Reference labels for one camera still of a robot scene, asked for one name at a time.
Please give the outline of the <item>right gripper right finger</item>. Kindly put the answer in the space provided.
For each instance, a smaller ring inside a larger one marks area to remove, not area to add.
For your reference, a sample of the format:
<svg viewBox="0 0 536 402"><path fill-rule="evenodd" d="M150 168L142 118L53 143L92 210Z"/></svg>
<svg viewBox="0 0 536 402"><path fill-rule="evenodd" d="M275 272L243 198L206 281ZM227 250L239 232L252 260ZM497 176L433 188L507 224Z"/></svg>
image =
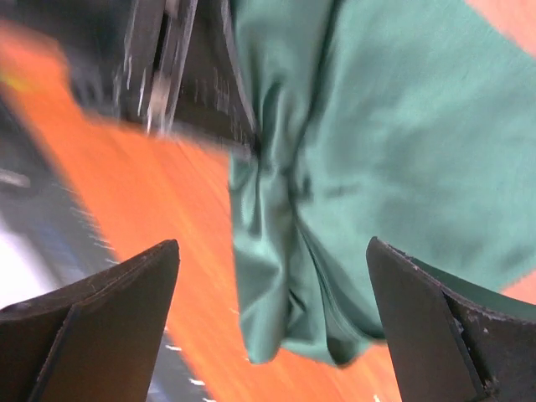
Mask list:
<svg viewBox="0 0 536 402"><path fill-rule="evenodd" d="M372 238L368 272L403 401L533 401L535 306Z"/></svg>

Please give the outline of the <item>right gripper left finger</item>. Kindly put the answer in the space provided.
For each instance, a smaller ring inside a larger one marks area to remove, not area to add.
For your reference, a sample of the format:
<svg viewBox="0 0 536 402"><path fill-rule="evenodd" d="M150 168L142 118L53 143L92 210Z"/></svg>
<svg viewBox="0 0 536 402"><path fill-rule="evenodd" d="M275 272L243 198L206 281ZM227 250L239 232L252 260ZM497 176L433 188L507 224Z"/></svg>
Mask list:
<svg viewBox="0 0 536 402"><path fill-rule="evenodd" d="M143 401L178 276L176 240L1 310L3 401Z"/></svg>

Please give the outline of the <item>dark green cloth napkin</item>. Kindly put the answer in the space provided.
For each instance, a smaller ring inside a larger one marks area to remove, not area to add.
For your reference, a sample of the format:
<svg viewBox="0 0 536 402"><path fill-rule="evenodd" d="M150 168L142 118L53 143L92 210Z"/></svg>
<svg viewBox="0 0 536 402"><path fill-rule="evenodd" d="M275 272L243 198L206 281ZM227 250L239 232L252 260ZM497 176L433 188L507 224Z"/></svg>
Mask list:
<svg viewBox="0 0 536 402"><path fill-rule="evenodd" d="M378 237L498 290L535 266L535 60L463 1L234 1L260 155L230 163L240 327L344 365Z"/></svg>

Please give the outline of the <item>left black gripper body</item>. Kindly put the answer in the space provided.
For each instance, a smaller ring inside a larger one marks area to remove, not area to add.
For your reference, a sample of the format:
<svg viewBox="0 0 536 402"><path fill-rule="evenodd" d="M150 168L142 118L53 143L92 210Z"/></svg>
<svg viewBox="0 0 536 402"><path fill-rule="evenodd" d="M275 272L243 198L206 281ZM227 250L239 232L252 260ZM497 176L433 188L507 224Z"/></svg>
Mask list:
<svg viewBox="0 0 536 402"><path fill-rule="evenodd" d="M82 108L170 131L196 8L195 1L3 1L1 17L59 43Z"/></svg>

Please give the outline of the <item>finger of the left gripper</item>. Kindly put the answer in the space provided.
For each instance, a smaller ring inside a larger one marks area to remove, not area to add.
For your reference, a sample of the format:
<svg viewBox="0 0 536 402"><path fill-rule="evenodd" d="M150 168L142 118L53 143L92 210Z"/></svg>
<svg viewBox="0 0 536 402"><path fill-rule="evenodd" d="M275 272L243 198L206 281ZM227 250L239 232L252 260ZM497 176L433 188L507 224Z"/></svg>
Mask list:
<svg viewBox="0 0 536 402"><path fill-rule="evenodd" d="M245 94L228 1L198 1L171 130L251 159L260 136Z"/></svg>

